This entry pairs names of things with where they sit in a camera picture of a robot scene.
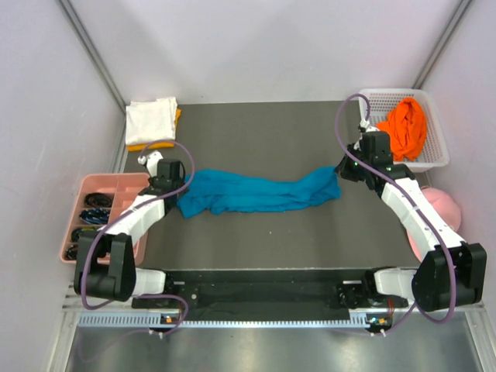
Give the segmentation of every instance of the orange folded towel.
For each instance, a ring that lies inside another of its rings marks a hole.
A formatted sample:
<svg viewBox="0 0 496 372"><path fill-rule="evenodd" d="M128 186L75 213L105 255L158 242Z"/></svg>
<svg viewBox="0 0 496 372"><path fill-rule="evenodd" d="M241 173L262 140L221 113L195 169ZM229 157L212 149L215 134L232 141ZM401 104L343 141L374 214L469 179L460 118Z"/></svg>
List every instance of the orange folded towel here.
<svg viewBox="0 0 496 372"><path fill-rule="evenodd" d="M181 110L178 108L176 110L176 119L174 120L174 124L177 128L177 122L179 121L179 116L181 116ZM128 151L141 151L144 149L146 146L146 143L143 143L141 145L127 145L126 148ZM155 143L154 145L148 147L150 150L155 150L155 149L165 149L168 147L174 147L173 143L169 142L162 142L162 143Z"/></svg>
<svg viewBox="0 0 496 372"><path fill-rule="evenodd" d="M405 98L387 117L377 128L389 134L394 161L403 161L405 157L415 160L427 137L427 118L422 107L415 99Z"/></svg>

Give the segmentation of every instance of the pink plastic bin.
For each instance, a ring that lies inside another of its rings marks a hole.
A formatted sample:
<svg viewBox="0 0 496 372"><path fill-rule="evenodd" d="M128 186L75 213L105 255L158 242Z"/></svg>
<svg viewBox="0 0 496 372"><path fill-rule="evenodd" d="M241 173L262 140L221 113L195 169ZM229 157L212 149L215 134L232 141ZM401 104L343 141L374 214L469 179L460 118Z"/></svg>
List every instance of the pink plastic bin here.
<svg viewBox="0 0 496 372"><path fill-rule="evenodd" d="M108 221L111 222L116 219L123 211L125 211L134 201L138 193L148 186L147 173L124 173L124 174L89 174L86 176L81 184L81 189L77 195L74 209L72 211L71 219L67 227L67 233L60 249L60 259L62 262L75 264L75 260L67 260L65 253L67 248L74 244L71 242L71 233L77 227L88 227L95 225L87 225L79 219L79 214L83 209L88 207L84 205L84 197L92 192L101 192L112 196L113 202L110 208L110 216ZM145 257L146 236L143 235L138 243L133 247L134 262L139 265L143 262ZM108 257L99 258L99 263L107 264Z"/></svg>

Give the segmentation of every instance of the white wall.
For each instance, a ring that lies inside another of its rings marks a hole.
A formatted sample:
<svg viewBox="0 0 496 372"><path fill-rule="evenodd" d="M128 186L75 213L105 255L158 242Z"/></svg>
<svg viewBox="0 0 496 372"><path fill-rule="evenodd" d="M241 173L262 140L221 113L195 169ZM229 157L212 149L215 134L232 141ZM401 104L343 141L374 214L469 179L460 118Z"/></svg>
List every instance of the white wall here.
<svg viewBox="0 0 496 372"><path fill-rule="evenodd" d="M28 372L73 275L57 255L74 196L109 170L123 117L55 1L0 7L0 365Z"/></svg>
<svg viewBox="0 0 496 372"><path fill-rule="evenodd" d="M73 0L126 100L340 100L412 86L452 0Z"/></svg>
<svg viewBox="0 0 496 372"><path fill-rule="evenodd" d="M432 170L463 212L461 234L487 250L484 300L496 326L496 2L478 0L427 81L439 109L450 164Z"/></svg>

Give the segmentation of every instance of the folded white towel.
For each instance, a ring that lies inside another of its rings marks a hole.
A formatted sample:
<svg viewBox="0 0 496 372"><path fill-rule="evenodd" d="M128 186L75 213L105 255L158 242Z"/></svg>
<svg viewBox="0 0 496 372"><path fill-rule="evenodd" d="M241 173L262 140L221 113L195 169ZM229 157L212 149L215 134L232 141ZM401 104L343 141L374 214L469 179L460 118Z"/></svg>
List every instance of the folded white towel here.
<svg viewBox="0 0 496 372"><path fill-rule="evenodd" d="M126 107L126 145L141 145L156 140L175 140L176 98L154 102L131 102Z"/></svg>

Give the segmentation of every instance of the blue cloth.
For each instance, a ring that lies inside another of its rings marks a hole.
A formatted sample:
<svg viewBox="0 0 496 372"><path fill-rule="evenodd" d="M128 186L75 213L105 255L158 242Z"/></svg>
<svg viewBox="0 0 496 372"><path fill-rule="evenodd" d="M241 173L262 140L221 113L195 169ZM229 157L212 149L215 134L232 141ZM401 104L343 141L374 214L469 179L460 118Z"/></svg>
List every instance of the blue cloth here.
<svg viewBox="0 0 496 372"><path fill-rule="evenodd" d="M206 209L222 212L284 212L321 205L341 196L334 167L323 167L296 182L275 182L220 170L200 170L179 199L186 219Z"/></svg>

